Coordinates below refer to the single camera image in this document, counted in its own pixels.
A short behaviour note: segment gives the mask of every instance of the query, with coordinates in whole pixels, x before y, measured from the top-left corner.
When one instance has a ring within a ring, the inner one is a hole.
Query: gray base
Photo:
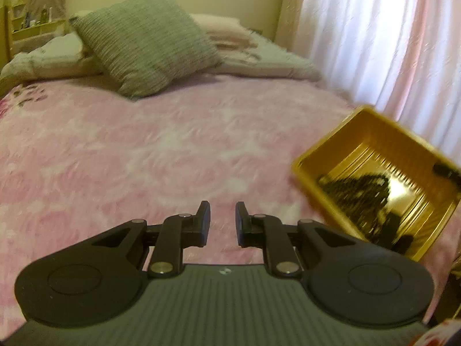
[[[6,346],[407,346],[426,330],[344,324],[297,281],[271,277],[262,265],[189,265],[179,277],[149,283],[114,319],[77,329],[29,321]]]

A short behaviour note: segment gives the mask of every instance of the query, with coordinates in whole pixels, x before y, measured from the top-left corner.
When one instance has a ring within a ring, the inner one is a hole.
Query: bottle
[[[47,5],[43,7],[43,10],[41,11],[41,16],[40,16],[40,24],[45,24],[48,23],[48,9]]]

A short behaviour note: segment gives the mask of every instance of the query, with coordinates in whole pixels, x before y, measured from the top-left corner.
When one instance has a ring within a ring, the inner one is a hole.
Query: circular pad
[[[336,318],[365,327],[395,327],[423,316],[433,283],[424,267],[396,253],[359,251],[325,259],[304,278],[314,301]]]
[[[124,256],[80,245],[28,265],[15,283],[27,319],[56,327],[108,320],[127,309],[141,290],[141,274]]]
[[[364,264],[352,268],[349,283],[358,291],[370,295],[389,294],[402,283],[402,276],[382,264]]]

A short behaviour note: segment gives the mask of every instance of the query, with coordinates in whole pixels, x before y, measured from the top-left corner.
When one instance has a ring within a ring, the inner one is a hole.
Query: pink bedspread
[[[235,203],[319,219],[290,164],[351,112],[296,80],[198,76],[135,103],[103,77],[36,86],[0,105],[0,338],[24,321],[13,294],[23,267],[129,219],[161,223],[208,200],[208,244],[186,261],[261,262],[237,245]],[[458,220],[425,257],[439,292]]]

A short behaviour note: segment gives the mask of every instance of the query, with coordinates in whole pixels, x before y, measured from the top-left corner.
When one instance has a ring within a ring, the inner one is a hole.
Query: bedroom furniture
[[[341,97],[307,81],[209,74],[135,103],[117,87],[104,76],[38,82],[0,105],[0,339],[24,321],[13,293],[22,267],[127,219],[155,224],[208,199],[212,244],[184,257],[216,264],[262,262],[236,243],[238,201],[255,214],[321,220],[290,164],[352,112]],[[460,219],[420,261],[436,299]]]
[[[288,53],[270,40],[250,33],[253,46],[241,50],[219,50],[222,64],[209,68],[211,74],[249,77],[321,80],[320,71],[308,59]],[[0,77],[0,98],[19,84],[38,80],[92,76],[103,67],[76,33],[50,40],[30,53],[17,55],[6,64]]]
[[[64,27],[66,25],[65,19],[57,19],[52,22],[21,29],[25,11],[22,10],[20,16],[17,16],[19,9],[20,7],[18,6],[8,8],[8,44],[10,61],[20,52],[30,52],[30,50],[47,43],[54,37],[54,32],[59,27],[63,27],[62,31],[64,33]]]

